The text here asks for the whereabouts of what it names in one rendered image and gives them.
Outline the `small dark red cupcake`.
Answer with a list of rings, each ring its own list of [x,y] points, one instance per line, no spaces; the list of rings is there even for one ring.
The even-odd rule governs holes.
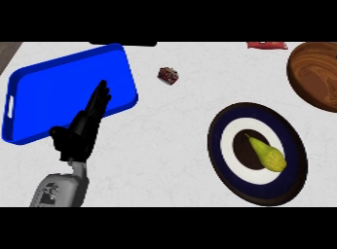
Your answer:
[[[178,80],[178,73],[169,67],[161,67],[158,70],[156,78],[162,80],[168,85],[172,85]]]

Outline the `brown wooden bowl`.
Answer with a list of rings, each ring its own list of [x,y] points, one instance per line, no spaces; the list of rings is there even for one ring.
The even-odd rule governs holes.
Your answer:
[[[301,43],[289,54],[286,75],[299,98],[316,108],[337,113],[337,44]]]

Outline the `yellow-green lemon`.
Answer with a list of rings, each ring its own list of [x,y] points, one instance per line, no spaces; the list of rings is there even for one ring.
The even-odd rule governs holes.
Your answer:
[[[280,151],[261,142],[258,139],[246,135],[252,150],[255,152],[258,162],[271,172],[280,172],[286,167],[286,160]]]

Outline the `blue plastic tray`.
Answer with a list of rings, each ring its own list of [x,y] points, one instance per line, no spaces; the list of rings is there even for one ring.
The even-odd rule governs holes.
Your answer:
[[[51,126],[66,127],[100,82],[112,95],[105,111],[110,116],[138,101],[130,63],[118,44],[17,69],[7,82],[1,139],[25,145],[48,136]]]

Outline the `red flat object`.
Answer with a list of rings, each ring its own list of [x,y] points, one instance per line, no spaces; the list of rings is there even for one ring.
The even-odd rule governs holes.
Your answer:
[[[288,50],[285,42],[246,42],[248,49]]]

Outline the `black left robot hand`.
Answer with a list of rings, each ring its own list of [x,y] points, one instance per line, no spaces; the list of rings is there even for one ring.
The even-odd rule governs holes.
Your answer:
[[[110,100],[106,81],[102,80],[90,95],[84,109],[76,113],[68,128],[53,126],[48,135],[54,150],[60,153],[59,161],[85,162],[94,145],[100,120]]]

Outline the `dark blue white plate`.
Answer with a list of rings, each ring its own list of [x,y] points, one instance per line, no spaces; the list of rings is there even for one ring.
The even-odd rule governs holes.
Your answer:
[[[280,172],[258,167],[246,134],[283,154],[286,168]],[[223,184],[243,200],[274,206],[296,196],[308,174],[305,147],[291,124],[270,108],[248,102],[226,107],[209,124],[206,151]]]

